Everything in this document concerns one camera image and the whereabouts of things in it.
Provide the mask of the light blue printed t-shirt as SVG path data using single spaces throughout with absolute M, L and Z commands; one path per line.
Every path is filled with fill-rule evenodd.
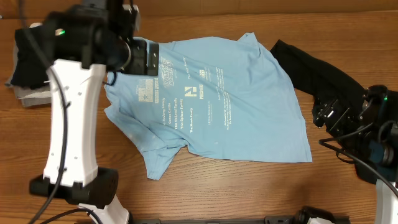
M 155 77 L 108 74 L 105 113 L 160 179 L 182 147 L 237 161 L 311 162 L 293 84 L 253 33 L 159 46 Z

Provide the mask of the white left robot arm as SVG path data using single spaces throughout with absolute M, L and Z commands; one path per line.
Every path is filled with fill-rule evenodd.
M 132 2 L 83 1 L 51 12 L 38 36 L 24 29 L 46 69 L 52 109 L 47 163 L 29 191 L 63 199 L 95 223 L 133 221 L 116 195 L 118 172 L 97 165 L 95 137 L 104 76 L 158 74 L 159 45 L 133 38 L 140 20 Z

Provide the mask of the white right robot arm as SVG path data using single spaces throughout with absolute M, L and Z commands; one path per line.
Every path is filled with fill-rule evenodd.
M 397 92 L 374 85 L 363 95 L 361 111 L 339 100 L 324 103 L 313 122 L 330 138 L 320 145 L 355 166 L 356 175 L 376 186 L 376 223 L 397 223 Z

